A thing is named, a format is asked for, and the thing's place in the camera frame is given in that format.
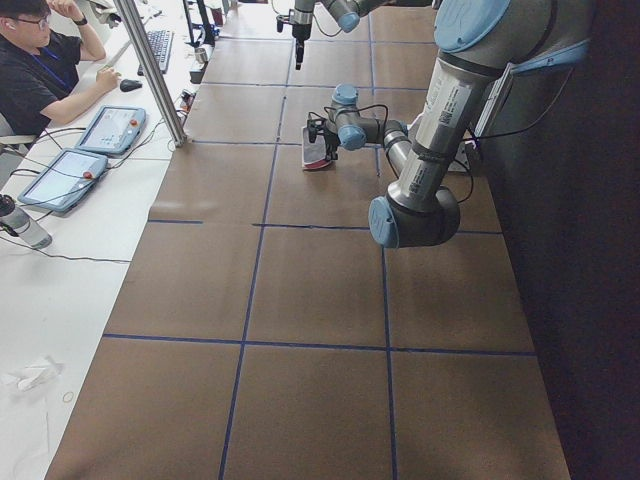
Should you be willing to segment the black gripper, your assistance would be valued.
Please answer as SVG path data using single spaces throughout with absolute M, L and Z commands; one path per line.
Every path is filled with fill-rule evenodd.
M 295 69 L 300 70 L 304 61 L 304 42 L 311 36 L 311 25 L 296 23 L 292 25 L 295 43 Z
M 338 127 L 332 119 L 326 118 L 323 121 L 322 135 L 325 141 L 325 161 L 328 163 L 337 161 L 341 141 L 338 137 Z

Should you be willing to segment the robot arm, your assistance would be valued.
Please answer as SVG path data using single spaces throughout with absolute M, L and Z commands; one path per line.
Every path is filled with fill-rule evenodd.
M 328 152 L 378 144 L 398 170 L 372 200 L 369 230 L 385 248 L 439 245 L 460 223 L 442 180 L 487 86 L 508 65 L 558 70 L 586 54 L 592 1 L 445 1 L 435 19 L 438 47 L 425 104 L 413 130 L 396 120 L 364 118 L 352 85 L 338 86 L 320 133 Z
M 305 42 L 311 37 L 312 23 L 315 20 L 315 7 L 323 6 L 338 25 L 339 30 L 349 33 L 360 23 L 360 19 L 375 9 L 391 5 L 397 7 L 426 7 L 437 10 L 441 1 L 383 1 L 383 0 L 296 0 L 287 14 L 276 17 L 276 29 L 281 33 L 285 25 L 290 25 L 295 39 L 295 69 L 300 70 L 304 61 Z

